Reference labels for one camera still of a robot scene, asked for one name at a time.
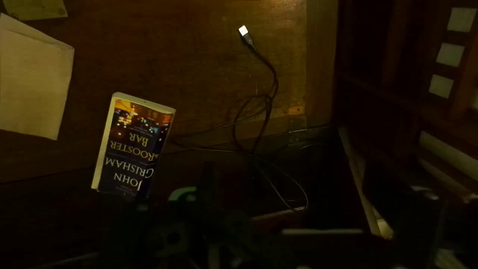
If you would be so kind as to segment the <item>dark wooden secretary desk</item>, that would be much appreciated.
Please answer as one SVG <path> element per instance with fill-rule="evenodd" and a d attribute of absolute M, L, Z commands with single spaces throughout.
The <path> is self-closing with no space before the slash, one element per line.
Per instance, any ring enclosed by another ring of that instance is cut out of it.
<path fill-rule="evenodd" d="M 0 269 L 478 269 L 478 0 L 63 0 L 59 140 L 0 129 Z M 177 110 L 150 193 L 92 189 L 110 104 Z"/>

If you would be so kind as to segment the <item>small yellow sticky note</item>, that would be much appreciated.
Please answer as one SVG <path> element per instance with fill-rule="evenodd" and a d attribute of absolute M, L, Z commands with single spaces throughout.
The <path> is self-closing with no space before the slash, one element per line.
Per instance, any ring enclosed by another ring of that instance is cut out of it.
<path fill-rule="evenodd" d="M 63 0 L 2 0 L 7 13 L 23 22 L 66 19 Z"/>

